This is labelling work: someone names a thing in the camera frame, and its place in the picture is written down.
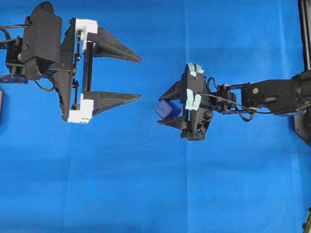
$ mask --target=blue surface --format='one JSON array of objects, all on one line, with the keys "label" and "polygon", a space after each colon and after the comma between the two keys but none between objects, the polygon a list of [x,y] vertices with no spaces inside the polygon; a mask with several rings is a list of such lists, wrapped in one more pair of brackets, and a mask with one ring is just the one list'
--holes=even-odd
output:
[{"label": "blue surface", "polygon": [[155,112],[162,118],[177,117],[181,113],[181,109],[169,100],[161,100]]},{"label": "blue surface", "polygon": [[[38,3],[2,2],[1,24],[24,22]],[[245,123],[215,114],[207,139],[191,143],[154,113],[189,62],[219,84],[301,72],[296,0],[53,4],[63,32],[71,17],[95,19],[143,58],[95,59],[93,90],[142,99],[75,125],[60,120],[56,93],[32,82],[0,85],[0,232],[301,232],[311,150],[289,118]],[[0,64],[4,58],[0,51]]]}]

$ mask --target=black metal frame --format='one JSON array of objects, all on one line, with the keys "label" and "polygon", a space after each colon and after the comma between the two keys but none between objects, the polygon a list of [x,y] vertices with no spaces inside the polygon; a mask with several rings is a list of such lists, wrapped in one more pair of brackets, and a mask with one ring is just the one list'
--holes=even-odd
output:
[{"label": "black metal frame", "polygon": [[[304,66],[305,70],[311,70],[311,0],[299,0],[298,6]],[[294,116],[294,127],[295,132],[311,146],[311,107],[307,108],[306,114]]]}]

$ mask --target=robotic arm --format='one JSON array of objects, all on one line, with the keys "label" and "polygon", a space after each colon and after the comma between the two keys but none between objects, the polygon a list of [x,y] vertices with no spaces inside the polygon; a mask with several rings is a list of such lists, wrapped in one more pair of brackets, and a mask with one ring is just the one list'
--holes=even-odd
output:
[{"label": "robotic arm", "polygon": [[[182,138],[204,140],[213,112],[238,114],[244,121],[251,121],[256,113],[304,115],[311,123],[311,71],[288,80],[217,86],[214,78],[206,80],[203,73],[199,65],[187,64],[181,80],[158,100],[160,104],[156,112],[162,118],[158,123],[180,129]],[[211,81],[217,90],[215,92],[210,90]],[[231,92],[236,89],[241,90],[242,104],[237,103],[236,94]],[[172,100],[180,100],[183,104],[182,116],[179,116],[181,110]],[[270,111],[259,111],[261,108]]]},{"label": "robotic arm", "polygon": [[[24,37],[11,39],[8,29],[24,28]],[[39,4],[26,17],[24,25],[0,26],[6,39],[0,40],[0,49],[7,50],[8,75],[0,76],[0,83],[24,83],[34,81],[41,90],[55,91],[59,95],[62,119],[74,123],[88,123],[90,119],[113,107],[140,99],[140,95],[115,92],[91,91],[93,57],[110,57],[132,62],[141,62],[128,47],[97,22],[73,18],[62,44],[62,19],[54,14],[49,2]],[[82,92],[78,103],[79,83],[75,79],[77,62],[81,60],[80,42],[84,54]],[[38,80],[48,79],[53,87],[45,89]],[[75,89],[71,106],[71,90]]]}]

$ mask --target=cable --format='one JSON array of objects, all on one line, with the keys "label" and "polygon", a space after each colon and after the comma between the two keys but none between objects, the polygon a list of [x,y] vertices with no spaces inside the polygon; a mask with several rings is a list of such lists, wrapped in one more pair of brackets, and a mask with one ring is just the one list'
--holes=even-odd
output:
[{"label": "cable", "polygon": [[10,34],[7,30],[5,30],[4,28],[0,28],[0,31],[2,31],[5,35],[5,39],[9,40],[11,39]]},{"label": "cable", "polygon": [[53,84],[53,87],[50,89],[46,89],[44,87],[42,87],[36,80],[34,80],[35,84],[38,85],[38,87],[40,88],[40,90],[44,91],[44,92],[52,92],[55,89],[55,83],[54,83],[54,79],[52,77],[48,77],[48,79],[51,81],[51,83]]},{"label": "cable", "polygon": [[15,24],[15,25],[8,25],[8,26],[0,26],[2,29],[13,29],[13,28],[28,28],[26,24]]},{"label": "cable", "polygon": [[7,42],[11,42],[11,41],[15,41],[16,38],[14,39],[7,39],[7,40],[0,40],[0,43],[7,43]]},{"label": "cable", "polygon": [[213,77],[210,77],[210,78],[207,80],[207,88],[208,88],[208,90],[210,91],[209,82],[210,82],[211,80],[213,81],[214,87],[215,87],[215,89],[217,90],[216,81],[215,81],[215,79],[214,79]]}]

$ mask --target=blue cube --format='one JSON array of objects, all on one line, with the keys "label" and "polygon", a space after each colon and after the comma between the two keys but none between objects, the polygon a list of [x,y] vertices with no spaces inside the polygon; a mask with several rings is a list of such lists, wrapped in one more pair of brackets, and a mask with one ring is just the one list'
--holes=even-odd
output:
[{"label": "blue cube", "polygon": [[155,112],[162,118],[170,118],[179,116],[181,109],[169,100],[161,100]]}]

